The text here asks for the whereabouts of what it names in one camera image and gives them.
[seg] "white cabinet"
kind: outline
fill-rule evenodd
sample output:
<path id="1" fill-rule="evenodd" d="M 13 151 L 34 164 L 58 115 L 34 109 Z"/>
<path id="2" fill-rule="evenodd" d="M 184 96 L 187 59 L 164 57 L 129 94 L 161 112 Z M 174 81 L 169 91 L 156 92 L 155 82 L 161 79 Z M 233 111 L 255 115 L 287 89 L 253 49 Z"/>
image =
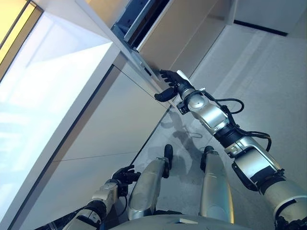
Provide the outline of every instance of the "white cabinet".
<path id="1" fill-rule="evenodd" d="M 66 138 L 20 214 L 35 229 L 84 206 L 128 166 L 166 108 L 115 66 Z"/>
<path id="2" fill-rule="evenodd" d="M 54 161 L 138 152 L 165 111 L 113 66 Z"/>

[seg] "tiled floor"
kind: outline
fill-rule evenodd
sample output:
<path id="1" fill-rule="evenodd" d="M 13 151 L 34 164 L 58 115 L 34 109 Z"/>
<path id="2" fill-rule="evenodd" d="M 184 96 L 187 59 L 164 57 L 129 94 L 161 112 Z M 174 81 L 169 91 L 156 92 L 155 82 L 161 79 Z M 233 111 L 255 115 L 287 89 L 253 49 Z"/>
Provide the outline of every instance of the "tiled floor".
<path id="1" fill-rule="evenodd" d="M 216 98 L 236 97 L 246 105 L 235 115 L 245 130 L 272 136 L 270 153 L 286 176 L 307 187 L 306 38 L 281 37 L 255 29 L 227 26 L 191 77 Z M 272 213 L 257 192 L 247 190 L 231 169 L 223 147 L 193 118 L 173 108 L 164 117 L 137 158 L 142 171 L 165 144 L 174 148 L 173 169 L 162 179 L 158 209 L 197 215 L 203 172 L 200 157 L 206 145 L 220 152 L 231 185 L 235 222 L 255 230 L 273 229 Z"/>

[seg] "black cable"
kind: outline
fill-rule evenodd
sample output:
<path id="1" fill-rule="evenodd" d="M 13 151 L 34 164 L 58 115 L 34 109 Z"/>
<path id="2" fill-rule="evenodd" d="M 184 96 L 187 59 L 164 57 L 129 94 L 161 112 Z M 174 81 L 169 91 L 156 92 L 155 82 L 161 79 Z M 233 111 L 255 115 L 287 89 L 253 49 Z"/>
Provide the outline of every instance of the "black cable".
<path id="1" fill-rule="evenodd" d="M 114 221 L 114 220 L 118 219 L 121 215 L 123 215 L 125 213 L 125 211 L 127 209 L 127 206 L 128 206 L 128 201 L 127 201 L 127 196 L 124 196 L 124 197 L 125 197 L 125 202 L 126 202 L 124 210 L 122 210 L 122 212 L 119 215 L 117 215 L 115 218 L 109 219 L 108 221 L 105 221 L 104 223 Z"/>
<path id="2" fill-rule="evenodd" d="M 268 140 L 268 145 L 266 150 L 269 151 L 272 145 L 272 139 L 271 136 L 267 133 L 263 133 L 263 132 L 258 132 L 258 131 L 245 131 L 243 129 L 240 128 L 239 125 L 236 124 L 234 118 L 232 117 L 232 114 L 238 114 L 240 112 L 243 111 L 244 109 L 244 103 L 236 98 L 225 98 L 225 99 L 215 99 L 211 94 L 209 94 L 207 91 L 194 91 L 192 92 L 190 95 L 193 96 L 195 94 L 203 94 L 205 97 L 207 97 L 210 101 L 214 101 L 219 107 L 220 109 L 227 114 L 228 119 L 229 119 L 229 123 L 234 127 L 234 129 L 240 133 L 243 136 L 246 137 L 256 137 L 256 138 L 262 138 L 262 139 L 267 139 Z M 188 96 L 185 98 L 184 103 L 188 104 L 189 100 L 191 98 L 191 96 Z M 227 105 L 221 105 L 219 102 L 226 102 L 226 101 L 235 101 L 235 102 L 239 102 L 241 104 L 241 108 L 235 112 L 230 112 Z"/>

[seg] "white panel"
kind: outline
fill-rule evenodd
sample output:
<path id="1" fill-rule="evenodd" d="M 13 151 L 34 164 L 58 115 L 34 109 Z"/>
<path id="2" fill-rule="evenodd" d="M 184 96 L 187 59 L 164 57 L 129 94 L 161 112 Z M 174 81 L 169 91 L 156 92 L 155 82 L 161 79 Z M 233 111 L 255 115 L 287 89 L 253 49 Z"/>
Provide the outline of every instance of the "white panel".
<path id="1" fill-rule="evenodd" d="M 36 24 L 0 84 L 1 229 L 118 53 L 108 39 L 54 15 Z"/>
<path id="2" fill-rule="evenodd" d="M 166 110 L 115 67 L 88 110 L 93 104 L 98 104 L 94 113 L 79 134 L 72 133 L 78 136 L 55 161 L 138 152 Z"/>
<path id="3" fill-rule="evenodd" d="M 82 7 L 79 7 L 75 0 L 35 0 L 35 3 L 45 12 L 66 19 L 103 37 L 108 37 L 96 22 L 82 10 Z"/>
<path id="4" fill-rule="evenodd" d="M 20 230 L 33 230 L 75 211 L 92 198 L 112 174 L 130 164 L 136 153 L 53 162 L 47 182 Z"/>
<path id="5" fill-rule="evenodd" d="M 235 19 L 289 33 L 306 6 L 306 0 L 239 0 Z"/>
<path id="6" fill-rule="evenodd" d="M 174 0 L 138 49 L 154 69 L 170 69 L 217 0 Z"/>

